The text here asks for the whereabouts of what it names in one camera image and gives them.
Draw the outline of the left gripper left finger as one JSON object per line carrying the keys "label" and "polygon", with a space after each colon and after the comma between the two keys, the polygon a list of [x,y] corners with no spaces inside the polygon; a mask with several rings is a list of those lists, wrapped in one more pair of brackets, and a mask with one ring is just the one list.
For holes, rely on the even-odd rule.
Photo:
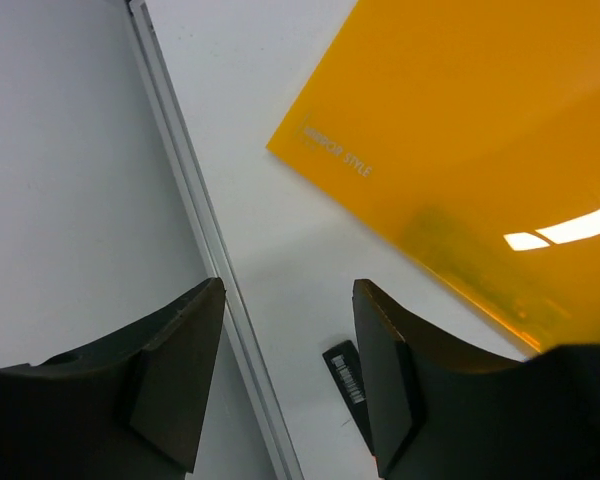
{"label": "left gripper left finger", "polygon": [[38,365],[0,368],[0,479],[182,479],[195,466],[225,310],[209,278]]}

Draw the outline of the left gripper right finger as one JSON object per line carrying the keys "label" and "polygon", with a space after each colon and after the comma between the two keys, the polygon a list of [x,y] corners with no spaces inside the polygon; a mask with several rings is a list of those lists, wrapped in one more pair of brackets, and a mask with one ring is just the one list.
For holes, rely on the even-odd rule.
{"label": "left gripper right finger", "polygon": [[600,479],[600,344],[512,360],[367,279],[353,310],[381,478]]}

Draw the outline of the black orange highlighter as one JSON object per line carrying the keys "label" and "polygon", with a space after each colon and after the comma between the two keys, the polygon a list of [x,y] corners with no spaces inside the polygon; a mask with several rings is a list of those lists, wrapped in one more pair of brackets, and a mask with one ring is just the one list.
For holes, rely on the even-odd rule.
{"label": "black orange highlighter", "polygon": [[342,341],[323,352],[322,358],[372,458],[377,461],[356,346],[351,340]]}

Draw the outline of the orange plastic folder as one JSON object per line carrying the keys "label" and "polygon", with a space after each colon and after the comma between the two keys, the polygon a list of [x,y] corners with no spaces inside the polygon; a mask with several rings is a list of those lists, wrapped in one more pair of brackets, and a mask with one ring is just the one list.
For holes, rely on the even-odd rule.
{"label": "orange plastic folder", "polygon": [[600,1],[360,1],[267,147],[530,348],[600,342]]}

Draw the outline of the aluminium table frame rail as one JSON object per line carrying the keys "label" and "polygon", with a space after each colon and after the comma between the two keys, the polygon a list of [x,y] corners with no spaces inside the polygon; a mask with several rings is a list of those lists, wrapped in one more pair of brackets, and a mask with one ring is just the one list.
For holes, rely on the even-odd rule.
{"label": "aluminium table frame rail", "polygon": [[207,274],[221,278],[225,285],[224,330],[274,472],[279,479],[302,479],[304,474],[222,238],[148,4],[129,1],[127,7],[138,44],[143,82],[202,262]]}

